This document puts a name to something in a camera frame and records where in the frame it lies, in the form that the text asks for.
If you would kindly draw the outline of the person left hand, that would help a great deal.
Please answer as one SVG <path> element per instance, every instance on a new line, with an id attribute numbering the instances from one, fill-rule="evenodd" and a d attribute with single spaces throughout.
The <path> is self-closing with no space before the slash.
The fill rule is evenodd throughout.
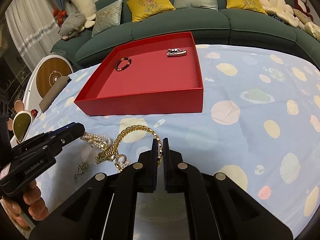
<path id="1" fill-rule="evenodd" d="M 26 188 L 23 194 L 23 200 L 28 206 L 28 212 L 36 221 L 42 221 L 49 215 L 48 207 L 41 197 L 41 190 L 37 186 L 36 180 L 33 180 Z M 7 196 L 2 197 L 3 206 L 7 210 L 8 216 L 22 229 L 28 230 L 29 226 L 26 221 L 21 217 L 21 207 L 17 202 L 8 198 Z"/>

